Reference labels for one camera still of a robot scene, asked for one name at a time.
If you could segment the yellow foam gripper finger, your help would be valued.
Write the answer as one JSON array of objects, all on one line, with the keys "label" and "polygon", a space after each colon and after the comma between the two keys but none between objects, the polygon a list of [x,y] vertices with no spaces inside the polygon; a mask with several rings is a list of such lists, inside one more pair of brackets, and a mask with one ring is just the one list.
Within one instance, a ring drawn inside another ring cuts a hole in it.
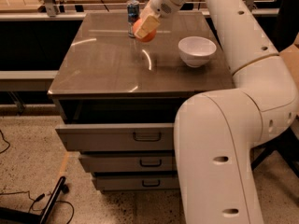
[{"label": "yellow foam gripper finger", "polygon": [[146,18],[141,20],[141,25],[136,29],[136,32],[134,33],[136,38],[145,37],[153,30],[156,30],[160,25],[159,20],[153,15],[148,15]]}]

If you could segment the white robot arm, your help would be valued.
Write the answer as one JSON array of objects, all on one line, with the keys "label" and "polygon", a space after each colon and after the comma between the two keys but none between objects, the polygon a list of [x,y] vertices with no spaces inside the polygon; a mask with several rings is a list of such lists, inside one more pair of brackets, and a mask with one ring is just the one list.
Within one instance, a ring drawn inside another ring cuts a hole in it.
[{"label": "white robot arm", "polygon": [[[149,0],[142,38],[187,0]],[[202,92],[179,108],[174,147],[186,224],[263,224],[250,151],[286,131],[298,90],[243,0],[205,0],[234,86]]]}]

